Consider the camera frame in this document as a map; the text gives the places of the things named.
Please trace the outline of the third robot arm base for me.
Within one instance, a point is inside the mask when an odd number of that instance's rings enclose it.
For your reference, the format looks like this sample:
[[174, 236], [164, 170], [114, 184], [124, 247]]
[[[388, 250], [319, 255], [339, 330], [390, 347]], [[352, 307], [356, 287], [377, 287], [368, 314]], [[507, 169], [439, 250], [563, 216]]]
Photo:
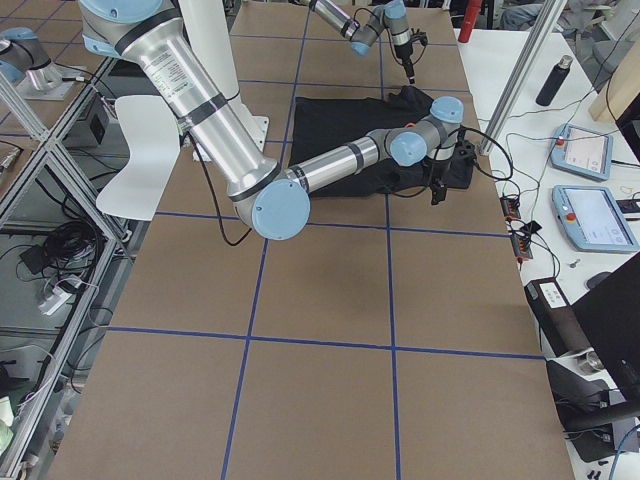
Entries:
[[27, 100], [63, 101], [71, 84], [45, 51], [38, 36], [27, 27], [1, 32], [1, 73]]

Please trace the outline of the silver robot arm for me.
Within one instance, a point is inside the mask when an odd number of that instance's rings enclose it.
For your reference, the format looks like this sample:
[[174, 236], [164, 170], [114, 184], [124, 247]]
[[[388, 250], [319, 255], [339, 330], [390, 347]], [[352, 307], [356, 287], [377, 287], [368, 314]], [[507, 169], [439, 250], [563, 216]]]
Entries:
[[390, 1], [369, 10], [366, 23], [358, 22], [332, 1], [297, 1], [316, 13], [339, 35], [351, 44], [351, 49], [359, 56], [365, 56], [379, 37], [386, 32], [392, 45], [396, 62], [401, 65], [410, 84], [415, 83], [413, 45], [428, 44], [426, 33], [409, 26], [407, 9], [403, 1]]
[[192, 49], [183, 32], [184, 8], [169, 1], [82, 1], [88, 50], [137, 64], [195, 142], [221, 170], [240, 219], [271, 240], [286, 240], [306, 225], [310, 193], [387, 158], [408, 167], [449, 160], [464, 106], [437, 98], [409, 127], [376, 129], [310, 160], [282, 169], [263, 155]]

